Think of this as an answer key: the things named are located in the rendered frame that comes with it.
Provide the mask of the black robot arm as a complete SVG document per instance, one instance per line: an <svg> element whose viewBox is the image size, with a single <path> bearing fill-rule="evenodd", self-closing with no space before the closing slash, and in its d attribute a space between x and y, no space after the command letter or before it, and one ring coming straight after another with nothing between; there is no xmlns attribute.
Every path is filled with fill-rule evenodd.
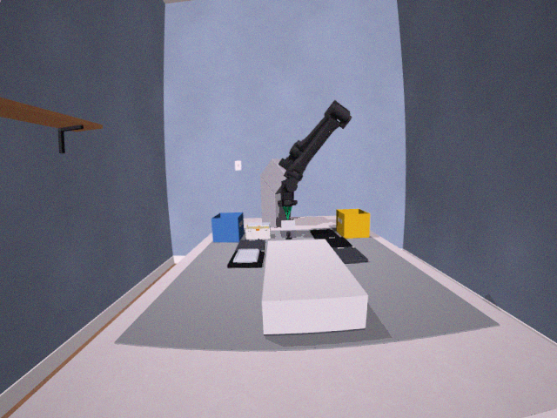
<svg viewBox="0 0 557 418"><path fill-rule="evenodd" d="M342 129L346 127L352 119L350 114L344 106L334 100L326 110L325 117L322 118L311 133L305 139L302 141L298 140L292 146L289 151L289 157L280 160L281 163L279 162L278 164L286 169L284 176L288 178L281 181L282 191L286 191L281 192L281 202L284 202L284 205L290 205L294 202L294 192L298 188L298 182L303 178L303 172L308 163L338 127Z"/></svg>

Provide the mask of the grey bench mat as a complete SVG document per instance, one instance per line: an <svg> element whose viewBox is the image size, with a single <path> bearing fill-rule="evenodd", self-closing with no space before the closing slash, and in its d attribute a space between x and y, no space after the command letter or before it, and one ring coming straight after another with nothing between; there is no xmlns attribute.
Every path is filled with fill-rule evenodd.
<svg viewBox="0 0 557 418"><path fill-rule="evenodd" d="M227 268L238 242L213 241L114 344L209 351L358 347L456 334L500 324L369 235L347 239L368 262L345 264L368 294L366 330L264 336L268 241L315 239L311 230L265 239L262 267Z"/></svg>

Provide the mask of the yellow bin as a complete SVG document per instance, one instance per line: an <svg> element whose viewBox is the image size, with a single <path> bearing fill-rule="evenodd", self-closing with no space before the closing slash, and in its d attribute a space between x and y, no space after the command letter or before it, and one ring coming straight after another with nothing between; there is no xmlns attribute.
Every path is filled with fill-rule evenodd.
<svg viewBox="0 0 557 418"><path fill-rule="evenodd" d="M360 209L336 210L336 231L346 239L369 238L370 213Z"/></svg>

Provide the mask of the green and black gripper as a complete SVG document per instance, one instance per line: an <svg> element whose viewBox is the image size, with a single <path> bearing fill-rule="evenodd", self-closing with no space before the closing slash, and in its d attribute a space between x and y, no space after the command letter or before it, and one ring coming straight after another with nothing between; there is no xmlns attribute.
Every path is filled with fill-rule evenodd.
<svg viewBox="0 0 557 418"><path fill-rule="evenodd" d="M297 200L294 200L294 202L292 202L290 205L284 205L284 202L281 202L281 200L278 200L278 207L283 206L287 220L289 219L289 215L290 215L290 212L292 210L292 206L296 206L297 204L298 204ZM288 215L287 215L287 207L288 207Z"/></svg>

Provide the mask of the blue bin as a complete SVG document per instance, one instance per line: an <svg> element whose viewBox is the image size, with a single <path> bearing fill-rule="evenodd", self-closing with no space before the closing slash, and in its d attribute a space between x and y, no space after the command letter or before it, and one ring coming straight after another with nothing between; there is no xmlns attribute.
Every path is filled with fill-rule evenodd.
<svg viewBox="0 0 557 418"><path fill-rule="evenodd" d="M213 243L239 242L244 232L242 212L222 212L211 218Z"/></svg>

